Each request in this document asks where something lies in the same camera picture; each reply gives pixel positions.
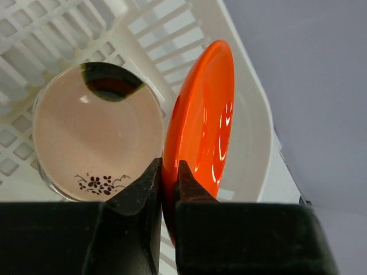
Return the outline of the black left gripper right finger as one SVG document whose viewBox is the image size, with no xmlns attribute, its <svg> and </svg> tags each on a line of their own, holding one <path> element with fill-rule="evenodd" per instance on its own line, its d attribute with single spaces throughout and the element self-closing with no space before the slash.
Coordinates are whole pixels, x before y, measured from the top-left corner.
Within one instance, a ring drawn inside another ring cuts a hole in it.
<svg viewBox="0 0 367 275">
<path fill-rule="evenodd" d="M 337 274 L 316 215 L 306 206 L 219 202 L 180 162 L 175 184 L 179 274 Z"/>
</svg>

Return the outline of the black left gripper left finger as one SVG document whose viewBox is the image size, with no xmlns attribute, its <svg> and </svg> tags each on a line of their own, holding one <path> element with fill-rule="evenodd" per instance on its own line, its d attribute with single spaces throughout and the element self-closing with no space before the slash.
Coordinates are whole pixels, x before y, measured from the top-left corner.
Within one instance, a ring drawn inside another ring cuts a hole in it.
<svg viewBox="0 0 367 275">
<path fill-rule="evenodd" d="M 2 274 L 158 274 L 161 167 L 105 202 L 1 204 Z"/>
</svg>

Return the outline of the orange round plate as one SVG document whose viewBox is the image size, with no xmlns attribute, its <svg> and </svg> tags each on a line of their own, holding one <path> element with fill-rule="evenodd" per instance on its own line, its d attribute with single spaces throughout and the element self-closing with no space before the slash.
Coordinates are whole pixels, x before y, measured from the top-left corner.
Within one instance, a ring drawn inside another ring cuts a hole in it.
<svg viewBox="0 0 367 275">
<path fill-rule="evenodd" d="M 235 67 L 227 42 L 211 43 L 191 67 L 176 99 L 163 150 L 163 216 L 175 242 L 174 186 L 180 161 L 217 196 L 228 155 L 235 100 Z"/>
</svg>

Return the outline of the cream round flower plate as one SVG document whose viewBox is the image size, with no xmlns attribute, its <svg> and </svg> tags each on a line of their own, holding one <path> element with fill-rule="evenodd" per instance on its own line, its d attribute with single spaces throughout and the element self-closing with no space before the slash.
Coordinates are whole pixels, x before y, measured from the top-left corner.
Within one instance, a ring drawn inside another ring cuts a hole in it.
<svg viewBox="0 0 367 275">
<path fill-rule="evenodd" d="M 153 91 L 127 69 L 86 62 L 53 78 L 33 106 L 40 175 L 73 201 L 106 201 L 162 155 Z"/>
</svg>

